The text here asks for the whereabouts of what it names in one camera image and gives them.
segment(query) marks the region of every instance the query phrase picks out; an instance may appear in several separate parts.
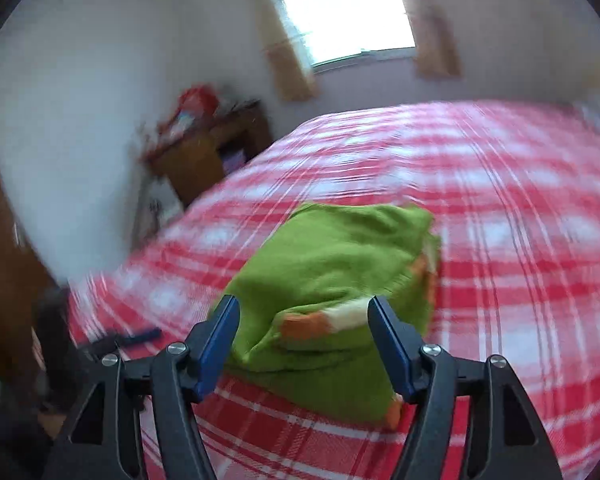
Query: silver bolt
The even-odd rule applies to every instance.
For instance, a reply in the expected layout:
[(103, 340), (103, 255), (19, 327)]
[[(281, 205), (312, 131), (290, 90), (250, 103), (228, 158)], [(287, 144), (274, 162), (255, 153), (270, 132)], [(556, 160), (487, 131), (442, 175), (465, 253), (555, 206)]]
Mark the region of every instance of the silver bolt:
[(504, 368), (507, 366), (507, 360), (501, 355), (492, 355), (489, 357), (489, 362), (496, 368)]
[(435, 357), (436, 355), (440, 355), (442, 348), (440, 348), (440, 345), (429, 343), (422, 347), (422, 351), (431, 357)]
[(113, 366), (118, 362), (118, 356), (115, 354), (107, 354), (102, 358), (102, 364), (105, 366)]
[(172, 355), (180, 355), (186, 349), (187, 349), (187, 345), (185, 345), (184, 343), (181, 343), (180, 341), (171, 343), (169, 346), (167, 346), (167, 352), (169, 352)]

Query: bright window pane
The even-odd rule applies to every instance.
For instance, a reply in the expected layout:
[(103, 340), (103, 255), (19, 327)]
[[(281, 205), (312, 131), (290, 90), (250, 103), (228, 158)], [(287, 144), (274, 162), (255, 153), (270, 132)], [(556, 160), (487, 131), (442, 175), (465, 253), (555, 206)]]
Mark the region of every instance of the bright window pane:
[(414, 46), (402, 0), (284, 0), (286, 12), (320, 63), (366, 50)]

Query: bed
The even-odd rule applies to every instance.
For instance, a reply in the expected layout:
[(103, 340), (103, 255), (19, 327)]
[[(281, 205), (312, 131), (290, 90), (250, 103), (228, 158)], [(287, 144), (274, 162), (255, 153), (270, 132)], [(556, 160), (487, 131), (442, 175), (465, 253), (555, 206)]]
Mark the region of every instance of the bed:
[[(600, 134), (571, 108), (497, 101), (321, 116), (206, 192), (118, 270), (72, 284), (77, 341), (158, 326), (153, 354), (205, 319), (223, 288), (293, 209), (415, 202), (442, 237), (426, 340), (453, 355), (507, 357), (566, 479), (600, 459)], [(445, 465), (455, 477), (468, 403)], [(408, 430), (351, 426), (235, 378), (195, 408), (218, 478), (388, 478)], [(164, 477), (151, 405), (147, 469)]]

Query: plaid bedspread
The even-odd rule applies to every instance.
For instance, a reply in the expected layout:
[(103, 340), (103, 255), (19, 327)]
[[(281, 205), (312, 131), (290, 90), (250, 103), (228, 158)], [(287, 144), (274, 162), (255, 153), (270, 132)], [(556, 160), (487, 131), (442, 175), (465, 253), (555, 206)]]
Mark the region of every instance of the plaid bedspread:
[[(584, 478), (600, 458), (600, 134), (565, 108), (432, 103), (308, 121), (116, 272), (74, 283), (73, 336), (163, 329), (131, 357), (182, 339), (307, 200), (434, 213), (441, 279), (426, 339), (456, 356), (506, 356), (565, 478)], [(413, 415), (404, 410), (397, 433), (345, 425), (231, 377), (195, 412), (225, 479), (388, 478)], [(467, 413), (459, 399), (445, 479)], [(163, 478), (149, 402), (142, 425), (148, 471)]]

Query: green garment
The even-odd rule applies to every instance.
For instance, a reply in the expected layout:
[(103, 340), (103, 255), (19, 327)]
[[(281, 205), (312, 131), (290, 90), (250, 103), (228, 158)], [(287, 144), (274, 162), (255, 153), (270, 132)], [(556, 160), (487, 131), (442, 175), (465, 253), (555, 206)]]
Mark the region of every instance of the green garment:
[(392, 205), (301, 205), (231, 280), (240, 327), (226, 370), (315, 412), (379, 422), (394, 394), (367, 325), (307, 341), (284, 341), (285, 312), (309, 313), (384, 295), (424, 334), (431, 313), (410, 265), (432, 215)]

